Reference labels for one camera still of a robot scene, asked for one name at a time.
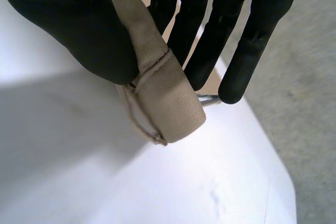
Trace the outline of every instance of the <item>gray carpet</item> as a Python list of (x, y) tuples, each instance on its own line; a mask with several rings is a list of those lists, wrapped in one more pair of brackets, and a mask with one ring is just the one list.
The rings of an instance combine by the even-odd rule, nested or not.
[[(249, 4), (223, 51), (226, 63)], [(336, 0), (294, 1), (245, 97), (292, 177), (298, 224), (336, 223)]]

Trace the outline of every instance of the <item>gloved hand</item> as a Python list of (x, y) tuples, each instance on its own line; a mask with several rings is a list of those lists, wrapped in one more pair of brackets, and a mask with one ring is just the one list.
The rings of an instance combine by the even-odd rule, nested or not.
[[(174, 15), (177, 0), (151, 0), (148, 7), (158, 30), (163, 33)], [(168, 40), (182, 65), (190, 51), (205, 14), (208, 0), (181, 0), (181, 9)], [(204, 32), (185, 68), (194, 90), (206, 82), (235, 24), (244, 0), (214, 0)], [(252, 77), (257, 63), (278, 21), (293, 0), (252, 0), (251, 13), (236, 52), (219, 86), (225, 103), (238, 102)]]
[(135, 52), (111, 0), (9, 0), (90, 72), (116, 84), (138, 75)]

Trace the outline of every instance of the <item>beige fabric strap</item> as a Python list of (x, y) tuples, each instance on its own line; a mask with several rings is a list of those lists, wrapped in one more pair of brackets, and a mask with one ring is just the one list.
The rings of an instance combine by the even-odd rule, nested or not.
[[(130, 119), (153, 142), (167, 144), (183, 139), (205, 121), (194, 90), (142, 1), (112, 1), (132, 41), (140, 72), (132, 83), (135, 88), (118, 88)], [(136, 121), (135, 106), (145, 114), (156, 132), (149, 133)]]

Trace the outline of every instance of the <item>white surface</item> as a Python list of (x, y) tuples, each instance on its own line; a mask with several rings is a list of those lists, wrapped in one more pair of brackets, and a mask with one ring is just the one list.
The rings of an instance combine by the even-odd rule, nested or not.
[(290, 178), (245, 100), (153, 146), (113, 85), (0, 6), (0, 223), (296, 223)]

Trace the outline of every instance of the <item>black fingertip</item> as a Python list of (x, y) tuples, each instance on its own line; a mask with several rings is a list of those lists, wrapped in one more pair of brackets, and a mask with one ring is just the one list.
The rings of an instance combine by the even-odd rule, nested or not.
[(219, 86), (219, 98), (234, 104), (244, 95), (265, 48), (265, 41), (241, 38), (236, 52)]
[(239, 102), (245, 89), (236, 89), (231, 83), (222, 82), (218, 89), (218, 96), (220, 100), (226, 104), (235, 104)]
[(200, 90), (207, 80), (207, 77), (201, 73), (198, 73), (196, 69), (192, 69), (191, 67), (185, 68), (184, 73), (187, 76), (188, 81), (194, 91)]

